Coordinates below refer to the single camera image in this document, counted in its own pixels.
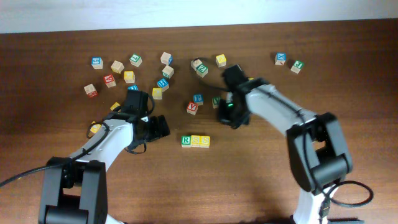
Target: yellow block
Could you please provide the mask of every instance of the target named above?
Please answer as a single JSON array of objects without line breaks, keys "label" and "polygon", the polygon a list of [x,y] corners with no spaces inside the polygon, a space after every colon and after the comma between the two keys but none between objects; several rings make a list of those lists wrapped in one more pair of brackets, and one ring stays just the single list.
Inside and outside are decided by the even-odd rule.
[{"label": "yellow block", "polygon": [[124,81],[126,83],[134,83],[136,81],[136,76],[133,71],[125,71],[124,72]]},{"label": "yellow block", "polygon": [[216,60],[217,60],[218,63],[224,63],[224,62],[226,62],[225,55],[222,54],[222,55],[216,56]]},{"label": "yellow block", "polygon": [[154,88],[152,90],[152,96],[154,97],[155,100],[161,100],[162,99],[162,88]]},{"label": "yellow block", "polygon": [[111,106],[111,111],[117,108],[118,106],[120,106],[120,104],[116,102],[114,105]]},{"label": "yellow block", "polygon": [[200,136],[200,147],[210,147],[210,136]]},{"label": "yellow block", "polygon": [[96,124],[96,125],[94,125],[94,126],[92,126],[91,128],[90,128],[90,131],[92,132],[92,133],[97,133],[97,131],[100,129],[100,127],[101,127],[101,125],[100,124]]},{"label": "yellow block", "polygon": [[200,136],[191,136],[191,147],[200,147]]}]

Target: black wire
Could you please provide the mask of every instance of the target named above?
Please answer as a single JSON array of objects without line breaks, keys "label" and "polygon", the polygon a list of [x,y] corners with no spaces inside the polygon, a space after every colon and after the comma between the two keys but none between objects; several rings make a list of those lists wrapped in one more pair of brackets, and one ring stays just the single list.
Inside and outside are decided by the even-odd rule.
[{"label": "black wire", "polygon": [[[198,58],[195,58],[195,59],[193,59],[194,61],[195,60],[203,60],[203,61],[209,61],[209,59],[208,58],[204,58],[204,57],[198,57]],[[207,86],[207,87],[209,87],[209,88],[214,88],[214,89],[216,89],[216,90],[221,90],[221,91],[225,91],[225,92],[229,92],[229,90],[227,89],[227,88],[223,88],[223,87],[218,87],[218,86],[213,86],[213,85],[210,85],[210,84],[207,84],[206,82],[204,82],[203,80],[202,80],[202,77],[199,77],[198,75],[194,75],[194,77],[199,81],[199,83],[201,84],[201,85],[203,85],[203,86]]]},{"label": "black wire", "polygon": [[88,127],[87,133],[89,133],[91,127],[94,126],[94,125],[96,125],[96,124],[102,124],[103,126],[105,126],[105,134],[104,134],[96,143],[94,143],[90,148],[88,148],[87,150],[86,150],[86,149],[83,149],[83,152],[82,152],[81,154],[77,155],[76,157],[73,157],[73,158],[72,158],[71,160],[69,160],[68,162],[64,162],[64,163],[61,163],[61,164],[54,164],[54,165],[42,166],[42,167],[38,167],[38,168],[35,168],[35,169],[31,169],[31,170],[25,171],[25,172],[20,173],[20,174],[17,174],[17,175],[15,175],[15,176],[13,176],[13,177],[11,177],[11,178],[8,178],[7,180],[1,182],[1,183],[0,183],[0,187],[3,187],[3,186],[5,186],[6,184],[11,183],[12,181],[15,181],[15,180],[17,180],[17,179],[20,179],[20,178],[25,177],[25,176],[30,175],[30,174],[34,174],[34,173],[39,172],[39,171],[43,171],[43,170],[46,170],[46,169],[52,169],[52,168],[56,168],[56,167],[65,166],[65,165],[67,165],[67,164],[69,164],[69,163],[72,163],[72,162],[75,162],[76,160],[78,160],[78,159],[82,158],[83,156],[87,155],[87,154],[88,154],[89,152],[91,152],[95,147],[97,147],[97,146],[107,137],[107,135],[108,135],[108,133],[109,133],[109,126],[108,126],[106,123],[104,123],[104,122],[95,122],[95,123],[92,123],[92,124]]}]

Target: toy block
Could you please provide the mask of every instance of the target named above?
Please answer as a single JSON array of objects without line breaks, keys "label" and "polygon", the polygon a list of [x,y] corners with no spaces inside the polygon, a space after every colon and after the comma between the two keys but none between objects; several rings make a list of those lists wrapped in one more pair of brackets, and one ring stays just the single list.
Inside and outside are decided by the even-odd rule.
[{"label": "toy block", "polygon": [[210,136],[200,136],[200,147],[210,147]]},{"label": "toy block", "polygon": [[121,62],[114,61],[111,66],[111,69],[112,69],[112,71],[121,74],[124,69],[124,66]]},{"label": "toy block", "polygon": [[193,102],[196,103],[197,105],[203,105],[203,95],[202,94],[194,95]]},{"label": "toy block", "polygon": [[165,78],[162,78],[157,82],[157,86],[162,89],[162,91],[166,91],[169,89],[169,83],[166,81]]},{"label": "toy block", "polygon": [[199,65],[199,66],[197,66],[197,74],[200,76],[200,77],[205,77],[205,75],[208,73],[208,69],[207,69],[207,67],[206,67],[206,65],[204,65],[204,64],[201,64],[201,65]]},{"label": "toy block", "polygon": [[294,62],[293,66],[290,70],[298,74],[303,67],[304,67],[304,63],[299,60],[296,60],[296,62]]},{"label": "toy block", "polygon": [[199,60],[199,59],[196,59],[196,60],[193,60],[193,61],[191,61],[191,67],[196,71],[197,70],[197,67],[199,66],[199,65],[201,65],[202,64],[202,62],[201,62],[201,60]]},{"label": "toy block", "polygon": [[225,55],[222,54],[222,55],[216,56],[216,63],[219,68],[221,68],[222,66],[225,66],[226,65]]},{"label": "toy block", "polygon": [[92,97],[98,95],[98,92],[97,92],[97,90],[95,89],[95,87],[94,87],[93,84],[90,84],[90,85],[88,85],[88,86],[85,86],[85,91],[86,91],[86,94],[88,95],[88,97],[90,97],[90,98],[92,98]]},{"label": "toy block", "polygon": [[181,137],[181,146],[182,147],[191,147],[191,136],[182,136]]},{"label": "toy block", "polygon": [[138,90],[138,87],[137,87],[137,85],[133,85],[133,86],[129,86],[127,89],[128,90]]},{"label": "toy block", "polygon": [[152,97],[155,100],[161,100],[162,99],[162,89],[161,88],[153,88]]},{"label": "toy block", "polygon": [[110,75],[105,75],[104,81],[105,81],[105,84],[106,84],[106,86],[107,86],[108,88],[111,88],[111,87],[116,86],[116,82],[115,82],[115,80],[114,80],[112,74],[110,74]]},{"label": "toy block", "polygon": [[189,102],[187,106],[187,113],[196,115],[197,112],[198,112],[198,105],[196,103]]},{"label": "toy block", "polygon": [[120,106],[120,104],[119,104],[118,102],[114,103],[114,104],[111,106],[111,111],[115,110],[118,106]]},{"label": "toy block", "polygon": [[93,125],[93,126],[90,128],[90,131],[91,131],[93,134],[95,134],[95,133],[98,132],[98,130],[100,130],[100,128],[101,128],[101,125],[100,125],[100,124],[95,124],[95,125]]},{"label": "toy block", "polygon": [[286,54],[285,53],[277,53],[275,55],[275,64],[283,65],[286,62]]},{"label": "toy block", "polygon": [[200,147],[200,136],[191,136],[191,147]]},{"label": "toy block", "polygon": [[102,69],[104,67],[104,61],[100,57],[93,57],[91,59],[91,65],[94,69]]},{"label": "toy block", "polygon": [[170,65],[173,61],[173,57],[169,53],[163,52],[160,61],[165,65]]},{"label": "toy block", "polygon": [[126,83],[134,83],[136,81],[136,76],[133,71],[124,71],[124,81]]},{"label": "toy block", "polygon": [[130,63],[135,66],[138,67],[141,63],[142,63],[142,58],[140,55],[138,54],[133,54],[130,58]]},{"label": "toy block", "polygon": [[211,103],[213,104],[214,109],[218,108],[218,105],[220,104],[220,100],[221,100],[221,97],[219,97],[219,96],[213,97],[213,99],[211,100]]},{"label": "toy block", "polygon": [[168,65],[163,68],[162,74],[166,78],[171,78],[174,75],[174,69]]}]

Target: wood grain surface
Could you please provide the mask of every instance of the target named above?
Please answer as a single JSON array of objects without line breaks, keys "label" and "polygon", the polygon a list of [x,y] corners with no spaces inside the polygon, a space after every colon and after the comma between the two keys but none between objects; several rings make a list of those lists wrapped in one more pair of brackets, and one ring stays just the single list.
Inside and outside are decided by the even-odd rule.
[{"label": "wood grain surface", "polygon": [[[286,141],[253,116],[237,130],[216,120],[211,98],[198,84],[190,60],[208,57],[204,81],[223,85],[215,55],[262,77],[297,104],[337,115],[354,162],[347,176],[371,186],[375,199],[361,208],[332,205],[330,218],[367,223],[398,220],[398,20],[305,22],[244,26],[126,29],[0,35],[0,180],[68,156],[82,146],[86,128],[122,103],[127,84],[107,88],[103,76],[114,60],[136,73],[151,92],[162,78],[163,52],[173,55],[175,74],[154,115],[164,114],[171,135],[142,155],[122,152],[107,173],[109,213],[129,223],[237,223],[288,217],[299,187],[292,177]],[[289,61],[274,65],[276,52]],[[129,63],[137,53],[139,68]],[[90,65],[104,60],[103,70]],[[305,63],[296,75],[293,60]],[[90,99],[83,87],[94,84]],[[185,108],[195,93],[205,104],[196,116]],[[211,136],[209,149],[182,148],[187,134]],[[1,223],[37,223],[43,173],[0,189]],[[367,193],[342,187],[336,198],[363,200]]]}]

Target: alphabet block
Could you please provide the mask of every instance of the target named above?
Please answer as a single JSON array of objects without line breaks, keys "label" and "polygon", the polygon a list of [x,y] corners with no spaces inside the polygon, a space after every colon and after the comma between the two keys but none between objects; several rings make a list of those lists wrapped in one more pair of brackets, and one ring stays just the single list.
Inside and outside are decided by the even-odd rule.
[{"label": "alphabet block", "polygon": [[104,67],[104,62],[100,57],[93,57],[91,59],[91,65],[94,69],[102,69]]},{"label": "alphabet block", "polygon": [[142,63],[142,58],[140,55],[138,54],[133,54],[130,58],[130,63],[135,66],[138,67],[141,63]]},{"label": "alphabet block", "polygon": [[111,66],[111,69],[112,69],[112,71],[120,74],[120,73],[122,73],[122,71],[124,69],[124,65],[121,62],[114,61]]},{"label": "alphabet block", "polygon": [[187,113],[196,115],[197,112],[198,112],[198,105],[196,103],[189,102],[187,106]]}]

